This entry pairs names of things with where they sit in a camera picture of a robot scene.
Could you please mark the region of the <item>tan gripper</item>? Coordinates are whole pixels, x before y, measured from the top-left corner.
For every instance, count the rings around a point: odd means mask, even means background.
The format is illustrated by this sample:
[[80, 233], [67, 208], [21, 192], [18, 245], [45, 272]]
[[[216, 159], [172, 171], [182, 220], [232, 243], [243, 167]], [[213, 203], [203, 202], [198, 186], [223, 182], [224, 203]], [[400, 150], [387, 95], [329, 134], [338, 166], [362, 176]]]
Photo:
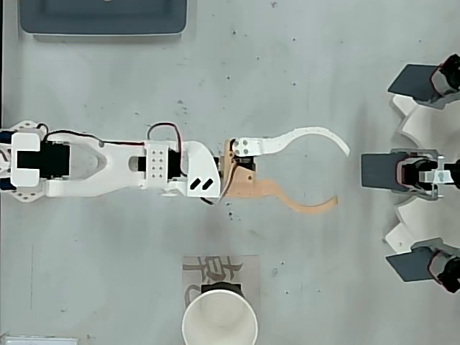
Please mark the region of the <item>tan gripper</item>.
[[[227, 139], [224, 142], [224, 152], [219, 158], [221, 197], [254, 198], [256, 175], [254, 157], [278, 153], [293, 141], [309, 135], [325, 137], [337, 145], [346, 157], [350, 155], [350, 148], [342, 138], [320, 126], [296, 128], [278, 137]], [[274, 196], [298, 213], [323, 213], [339, 204], [337, 195], [314, 205], [299, 204], [288, 197], [274, 180], [261, 180], [259, 186], [263, 196]]]

